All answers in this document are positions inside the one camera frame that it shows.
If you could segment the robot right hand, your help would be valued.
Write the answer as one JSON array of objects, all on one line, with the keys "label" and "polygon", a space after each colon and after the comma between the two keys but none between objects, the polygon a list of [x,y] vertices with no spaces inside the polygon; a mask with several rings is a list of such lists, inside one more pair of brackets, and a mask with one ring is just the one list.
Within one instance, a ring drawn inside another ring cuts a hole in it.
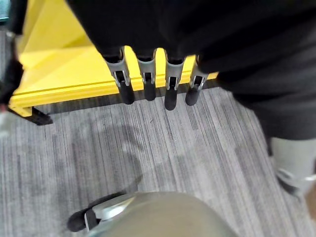
[{"label": "robot right hand", "polygon": [[12,56],[7,61],[4,73],[0,81],[0,111],[7,110],[10,98],[19,87],[23,75],[23,65]]}]

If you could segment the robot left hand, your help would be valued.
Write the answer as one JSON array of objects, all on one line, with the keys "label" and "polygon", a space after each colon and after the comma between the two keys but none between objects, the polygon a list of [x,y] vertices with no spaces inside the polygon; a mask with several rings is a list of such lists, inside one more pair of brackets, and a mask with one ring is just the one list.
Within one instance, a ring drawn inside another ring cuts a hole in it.
[{"label": "robot left hand", "polygon": [[316,182],[316,3],[313,0],[70,0],[108,62],[131,46],[170,61],[195,55],[200,73],[256,115],[280,185]]}]

